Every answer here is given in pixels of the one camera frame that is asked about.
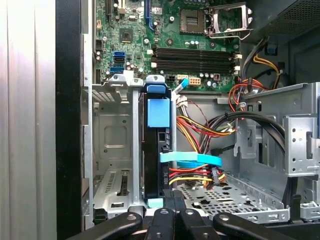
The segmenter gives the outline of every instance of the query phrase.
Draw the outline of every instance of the side panel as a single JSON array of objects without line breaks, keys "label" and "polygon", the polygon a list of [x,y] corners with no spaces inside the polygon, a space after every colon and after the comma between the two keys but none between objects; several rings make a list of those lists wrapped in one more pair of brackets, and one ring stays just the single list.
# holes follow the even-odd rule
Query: side panel
[{"label": "side panel", "polygon": [[52,9],[53,0],[0,3],[0,239],[4,240],[57,238]]}]

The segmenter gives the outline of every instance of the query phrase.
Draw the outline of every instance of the ram slot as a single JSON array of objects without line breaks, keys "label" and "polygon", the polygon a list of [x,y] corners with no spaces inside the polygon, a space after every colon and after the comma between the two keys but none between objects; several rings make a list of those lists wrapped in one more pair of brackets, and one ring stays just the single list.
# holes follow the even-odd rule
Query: ram slot
[{"label": "ram slot", "polygon": [[156,57],[158,59],[189,59],[199,61],[230,61],[233,54],[224,51],[207,51],[198,49],[177,49],[177,48],[157,48]]},{"label": "ram slot", "polygon": [[162,60],[156,62],[157,70],[177,72],[210,72],[217,74],[229,74],[233,71],[234,65],[231,62],[201,62],[201,61],[179,61],[179,60]]}]

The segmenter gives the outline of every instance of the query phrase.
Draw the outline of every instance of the capacitor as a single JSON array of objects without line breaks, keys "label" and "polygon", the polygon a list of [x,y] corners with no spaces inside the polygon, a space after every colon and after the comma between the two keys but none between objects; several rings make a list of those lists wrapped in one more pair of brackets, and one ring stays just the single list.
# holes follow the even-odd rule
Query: capacitor
[{"label": "capacitor", "polygon": [[117,12],[118,11],[118,4],[113,4],[113,11],[114,12]]},{"label": "capacitor", "polygon": [[143,43],[145,44],[145,45],[147,45],[147,44],[149,44],[149,39],[148,38],[145,38],[144,40],[143,40]]}]

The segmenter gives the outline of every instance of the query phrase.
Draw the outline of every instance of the metal bracket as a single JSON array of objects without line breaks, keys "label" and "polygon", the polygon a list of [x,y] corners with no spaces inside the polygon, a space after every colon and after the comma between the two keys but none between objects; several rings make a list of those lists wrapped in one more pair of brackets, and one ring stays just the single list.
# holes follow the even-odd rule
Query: metal bracket
[{"label": "metal bracket", "polygon": [[255,159],[257,157],[256,149],[256,122],[250,119],[238,119],[236,121],[237,131],[235,137],[235,145],[233,155],[238,155],[238,148],[241,151],[243,159]]},{"label": "metal bracket", "polygon": [[289,177],[314,176],[319,173],[319,140],[312,138],[316,117],[285,117],[284,170]]},{"label": "metal bracket", "polygon": [[[230,11],[232,9],[241,9],[241,28],[227,28],[222,31],[219,26],[219,11],[225,10]],[[208,15],[211,18],[211,25],[208,27],[208,36],[211,39],[225,39],[225,38],[239,38],[240,40],[246,39],[250,34],[252,29],[248,28],[249,24],[252,22],[253,18],[249,17],[252,14],[252,10],[246,6],[245,2],[225,4],[219,6],[212,6],[208,9]],[[230,35],[231,33],[248,32],[243,38],[238,35]]]},{"label": "metal bracket", "polygon": [[320,206],[314,201],[300,204],[300,216],[304,220],[320,219]]},{"label": "metal bracket", "polygon": [[267,211],[240,212],[234,213],[243,219],[256,224],[284,223],[290,220],[289,209],[270,209]]}]

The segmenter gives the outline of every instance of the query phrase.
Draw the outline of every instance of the blue plastic tab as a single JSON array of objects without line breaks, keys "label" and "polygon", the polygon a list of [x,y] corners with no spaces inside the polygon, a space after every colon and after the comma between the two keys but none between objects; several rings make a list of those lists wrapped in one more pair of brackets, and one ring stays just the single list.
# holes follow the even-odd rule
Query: blue plastic tab
[{"label": "blue plastic tab", "polygon": [[172,151],[168,153],[160,153],[160,162],[191,162],[191,163],[201,163],[201,164],[210,164],[222,167],[222,159],[217,156],[200,154],[195,151],[192,152],[183,152],[183,151]]},{"label": "blue plastic tab", "polygon": [[181,86],[182,86],[183,88],[185,88],[186,86],[188,86],[188,84],[189,84],[188,78],[184,78],[184,79],[182,80]]},{"label": "blue plastic tab", "polygon": [[148,199],[148,207],[149,208],[163,208],[164,207],[164,199],[163,198]]},{"label": "blue plastic tab", "polygon": [[170,100],[148,99],[147,126],[149,128],[170,127]]},{"label": "blue plastic tab", "polygon": [[148,94],[165,94],[166,93],[166,87],[164,85],[148,85],[146,86],[146,92]]}]

